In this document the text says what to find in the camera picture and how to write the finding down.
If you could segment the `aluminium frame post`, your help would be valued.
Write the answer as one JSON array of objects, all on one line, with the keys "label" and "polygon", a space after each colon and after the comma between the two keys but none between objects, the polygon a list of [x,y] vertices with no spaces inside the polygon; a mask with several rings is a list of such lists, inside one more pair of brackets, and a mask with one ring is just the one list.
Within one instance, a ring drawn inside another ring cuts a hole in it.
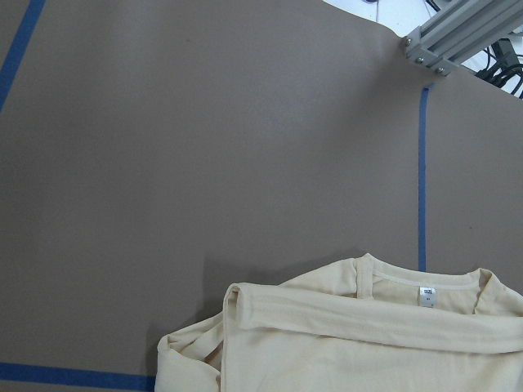
[{"label": "aluminium frame post", "polygon": [[521,25],[521,1],[452,1],[406,35],[405,57],[446,76]]}]

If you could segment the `cream yellow graphic shirt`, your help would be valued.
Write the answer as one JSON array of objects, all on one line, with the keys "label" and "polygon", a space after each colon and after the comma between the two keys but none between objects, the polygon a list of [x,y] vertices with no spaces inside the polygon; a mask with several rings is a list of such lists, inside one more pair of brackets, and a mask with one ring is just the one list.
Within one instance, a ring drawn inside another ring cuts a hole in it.
[{"label": "cream yellow graphic shirt", "polygon": [[279,285],[234,283],[164,336],[157,391],[519,391],[522,297],[487,269],[430,274],[371,255]]}]

